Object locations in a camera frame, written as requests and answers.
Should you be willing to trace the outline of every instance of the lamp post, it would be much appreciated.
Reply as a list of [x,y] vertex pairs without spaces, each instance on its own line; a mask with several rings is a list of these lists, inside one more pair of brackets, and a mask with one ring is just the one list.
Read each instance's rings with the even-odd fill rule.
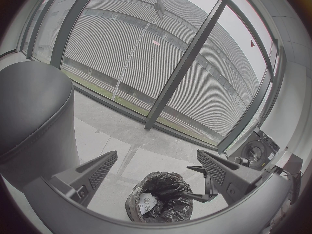
[[159,16],[159,19],[162,21],[162,17],[163,17],[163,14],[165,12],[165,6],[162,4],[161,0],[157,0],[157,3],[154,5],[154,9],[156,10],[155,14],[153,15],[153,17],[151,18],[151,20],[147,23],[147,25],[145,26],[144,30],[142,31],[140,37],[138,38],[138,40],[136,41],[127,61],[126,61],[126,64],[124,65],[124,68],[119,76],[119,79],[118,79],[118,82],[116,84],[116,87],[115,87],[115,90],[114,90],[114,93],[113,93],[113,97],[112,97],[112,100],[115,100],[115,96],[116,96],[116,93],[117,93],[117,90],[118,90],[118,87],[119,87],[119,84],[120,84],[120,81],[123,77],[123,74],[127,68],[127,65],[136,49],[136,47],[138,46],[138,43],[139,41],[141,40],[143,34],[145,33],[145,31],[147,30],[147,28],[149,27],[149,25],[151,24],[151,22],[154,20],[155,16],[158,14]]

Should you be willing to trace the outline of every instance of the sky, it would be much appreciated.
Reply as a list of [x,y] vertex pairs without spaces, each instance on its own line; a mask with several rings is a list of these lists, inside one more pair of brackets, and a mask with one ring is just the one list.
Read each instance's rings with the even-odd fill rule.
[[[189,1],[200,7],[206,13],[209,13],[218,0]],[[248,17],[248,19],[258,32],[259,36],[261,37],[267,52],[269,53],[271,48],[271,38],[258,14],[246,0],[232,1],[235,2],[236,5]],[[248,29],[244,26],[242,21],[229,7],[226,7],[224,9],[218,20],[218,23],[220,23],[220,25],[232,36],[232,38],[242,49],[260,82],[266,68],[266,63],[258,46],[255,45],[254,47],[251,47],[251,40],[253,40],[254,44],[256,44],[256,42],[253,39],[252,35],[249,33]]]

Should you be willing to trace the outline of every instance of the tile floor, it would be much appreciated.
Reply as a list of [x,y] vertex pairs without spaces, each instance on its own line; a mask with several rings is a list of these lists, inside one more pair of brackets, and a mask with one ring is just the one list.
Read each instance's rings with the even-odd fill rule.
[[[0,70],[14,62],[25,61],[22,53],[9,54],[0,59]],[[125,201],[132,188],[154,171],[176,172],[191,185],[194,193],[204,193],[204,179],[200,173],[188,170],[188,165],[200,165],[197,149],[214,151],[178,139],[152,128],[75,91],[74,123],[80,163],[87,162],[108,151],[117,150],[118,160],[100,185],[88,208],[112,218],[130,221]],[[43,232],[50,233],[35,215],[25,196],[8,185],[18,205]],[[227,207],[221,195],[202,204],[194,201],[191,219],[217,212]]]

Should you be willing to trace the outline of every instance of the white wall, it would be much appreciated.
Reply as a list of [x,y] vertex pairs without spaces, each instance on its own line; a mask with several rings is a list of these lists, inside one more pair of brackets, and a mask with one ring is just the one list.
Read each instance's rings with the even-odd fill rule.
[[303,159],[303,172],[312,158],[311,66],[312,41],[299,16],[286,0],[252,0],[286,53],[286,72],[276,103],[261,129],[280,146]]
[[38,0],[26,0],[9,25],[0,44],[0,55],[15,50],[25,21]]

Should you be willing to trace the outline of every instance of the cylindrical stool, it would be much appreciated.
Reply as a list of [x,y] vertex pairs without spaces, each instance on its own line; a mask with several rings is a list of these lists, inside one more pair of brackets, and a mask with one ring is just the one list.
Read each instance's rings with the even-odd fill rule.
[[0,173],[15,188],[79,165],[74,89],[59,69],[25,61],[0,71]]

